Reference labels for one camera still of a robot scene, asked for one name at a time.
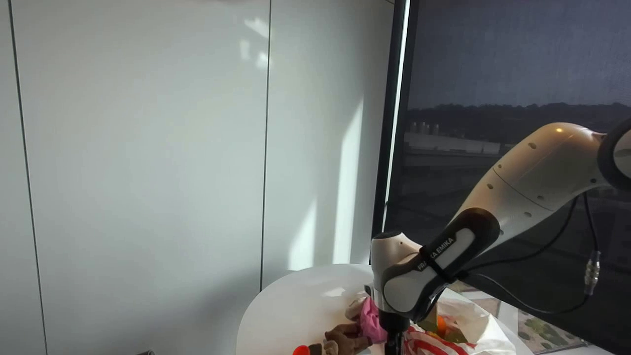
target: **table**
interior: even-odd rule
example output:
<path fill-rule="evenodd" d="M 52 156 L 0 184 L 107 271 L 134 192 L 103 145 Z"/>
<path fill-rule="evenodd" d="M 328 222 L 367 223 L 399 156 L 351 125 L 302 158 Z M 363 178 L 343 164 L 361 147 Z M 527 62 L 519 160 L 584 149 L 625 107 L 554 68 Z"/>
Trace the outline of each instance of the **table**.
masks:
<path fill-rule="evenodd" d="M 290 355 L 296 346 L 318 344 L 326 330 L 347 322 L 345 310 L 373 285 L 365 265 L 316 267 L 292 273 L 267 287 L 247 308 L 237 336 L 237 355 Z M 509 330 L 519 355 L 529 348 Z"/>
<path fill-rule="evenodd" d="M 495 316 L 503 330 L 509 334 L 519 334 L 519 340 L 533 352 L 533 354 L 554 354 L 554 355 L 612 355 L 541 318 L 535 318 L 507 302 L 493 298 L 487 293 L 472 289 L 464 283 L 456 283 L 450 287 L 458 291 L 464 298 L 480 304 L 491 316 Z"/>

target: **red food item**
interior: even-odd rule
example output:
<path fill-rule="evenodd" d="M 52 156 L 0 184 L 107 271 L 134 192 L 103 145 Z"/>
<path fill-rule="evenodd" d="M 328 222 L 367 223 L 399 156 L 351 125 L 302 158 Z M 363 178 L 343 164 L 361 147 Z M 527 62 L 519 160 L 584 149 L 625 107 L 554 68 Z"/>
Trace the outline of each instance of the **red food item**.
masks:
<path fill-rule="evenodd" d="M 414 332 L 409 328 L 403 342 L 405 355 L 474 355 L 474 344 L 452 344 L 442 340 L 440 336 L 432 336 L 426 332 Z"/>
<path fill-rule="evenodd" d="M 294 354 L 292 354 L 292 355 L 310 355 L 310 348 L 300 346 L 300 348 L 296 348 L 296 350 L 294 350 Z"/>
<path fill-rule="evenodd" d="M 458 336 L 460 330 L 452 318 L 436 316 L 436 334 L 440 338 Z"/>

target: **cable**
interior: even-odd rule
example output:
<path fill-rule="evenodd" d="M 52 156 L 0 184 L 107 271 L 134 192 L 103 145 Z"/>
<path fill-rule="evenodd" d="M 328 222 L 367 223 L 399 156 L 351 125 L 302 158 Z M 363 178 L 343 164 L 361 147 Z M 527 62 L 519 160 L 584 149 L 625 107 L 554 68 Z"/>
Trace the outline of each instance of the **cable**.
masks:
<path fill-rule="evenodd" d="M 549 251 L 566 233 L 566 229 L 568 229 L 568 225 L 572 222 L 574 210 L 576 210 L 576 202 L 578 202 L 578 198 L 572 200 L 570 212 L 568 212 L 562 227 L 556 231 L 556 235 L 547 245 L 543 245 L 539 251 L 531 253 L 531 255 L 515 257 L 515 259 L 501 259 L 501 261 L 476 265 L 476 267 L 468 269 L 468 273 L 478 271 L 478 269 L 495 267 L 495 265 L 521 263 L 521 261 L 529 261 L 529 259 L 535 259 L 535 257 L 543 255 L 545 251 Z"/>
<path fill-rule="evenodd" d="M 509 294 L 515 302 L 519 302 L 519 308 L 523 308 L 523 310 L 527 310 L 527 312 L 531 312 L 531 314 L 537 314 L 537 316 L 549 316 L 549 318 L 566 316 L 566 314 L 576 312 L 578 308 L 582 308 L 582 306 L 590 300 L 590 296 L 584 294 L 584 298 L 582 298 L 580 302 L 572 304 L 570 308 L 562 308 L 562 310 L 551 312 L 551 310 L 543 310 L 543 308 L 537 308 L 537 306 L 521 300 L 521 298 L 519 298 L 517 294 L 513 294 L 507 287 L 503 287 L 499 281 L 495 281 L 495 279 L 491 279 L 491 277 L 487 277 L 487 275 L 470 275 L 470 277 L 474 277 L 474 279 L 483 279 L 483 281 L 491 283 L 493 287 L 497 287 L 497 289 L 503 291 L 505 294 Z"/>
<path fill-rule="evenodd" d="M 592 210 L 590 210 L 588 194 L 584 194 L 584 208 L 586 208 L 588 225 L 590 225 L 590 231 L 592 231 L 594 251 L 600 251 L 598 235 L 596 235 L 596 227 L 594 227 L 594 218 L 592 218 Z"/>
<path fill-rule="evenodd" d="M 592 216 L 592 210 L 590 210 L 590 200 L 588 200 L 588 194 L 582 194 L 584 198 L 584 208 L 586 208 L 586 216 L 588 216 L 588 225 L 590 225 L 590 237 L 592 237 L 592 257 L 588 261 L 588 267 L 586 267 L 586 277 L 584 277 L 584 298 L 576 304 L 572 304 L 570 308 L 564 308 L 564 310 L 543 310 L 543 308 L 537 308 L 529 302 L 523 302 L 517 294 L 513 294 L 507 287 L 503 287 L 499 281 L 487 277 L 487 275 L 470 275 L 472 271 L 478 271 L 478 269 L 487 269 L 487 267 L 495 267 L 495 265 L 509 265 L 509 263 L 521 263 L 521 261 L 529 261 L 529 259 L 535 259 L 539 255 L 543 255 L 549 247 L 553 247 L 560 237 L 562 233 L 568 229 L 570 225 L 570 220 L 574 216 L 574 210 L 576 210 L 576 200 L 572 200 L 572 206 L 570 206 L 570 212 L 562 223 L 562 227 L 558 229 L 558 233 L 545 245 L 541 247 L 539 251 L 531 253 L 531 255 L 523 255 L 523 257 L 517 257 L 517 259 L 503 259 L 503 261 L 493 261 L 493 263 L 483 263 L 483 265 L 478 265 L 478 267 L 472 267 L 468 269 L 464 275 L 466 277 L 474 277 L 474 279 L 483 279 L 487 283 L 491 283 L 493 287 L 497 287 L 499 291 L 503 291 L 505 294 L 509 294 L 515 302 L 519 302 L 519 308 L 531 312 L 531 314 L 539 314 L 539 316 L 549 316 L 549 318 L 558 318 L 558 316 L 566 316 L 566 314 L 572 314 L 576 310 L 580 310 L 592 296 L 594 296 L 594 291 L 596 291 L 596 285 L 600 281 L 600 243 L 598 243 L 598 235 L 596 235 L 596 225 L 594 225 L 594 216 Z"/>

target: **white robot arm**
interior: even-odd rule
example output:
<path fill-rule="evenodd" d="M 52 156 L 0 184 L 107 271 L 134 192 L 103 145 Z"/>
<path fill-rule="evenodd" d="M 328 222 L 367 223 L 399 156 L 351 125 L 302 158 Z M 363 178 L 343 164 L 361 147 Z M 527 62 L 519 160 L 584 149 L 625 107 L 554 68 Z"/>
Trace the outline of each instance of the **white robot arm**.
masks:
<path fill-rule="evenodd" d="M 430 245 L 405 235 L 373 239 L 375 302 L 393 318 L 424 318 L 444 287 L 485 251 L 539 225 L 576 196 L 604 186 L 631 188 L 623 123 L 608 137 L 578 125 L 539 129 L 507 152 L 474 188 Z"/>

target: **sky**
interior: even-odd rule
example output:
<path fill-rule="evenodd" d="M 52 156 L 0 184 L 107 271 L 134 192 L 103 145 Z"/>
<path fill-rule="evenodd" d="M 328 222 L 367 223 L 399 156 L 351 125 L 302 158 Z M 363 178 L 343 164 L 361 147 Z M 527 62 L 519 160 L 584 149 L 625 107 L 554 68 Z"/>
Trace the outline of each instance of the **sky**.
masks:
<path fill-rule="evenodd" d="M 413 109 L 631 105 L 629 0 L 420 0 Z"/>

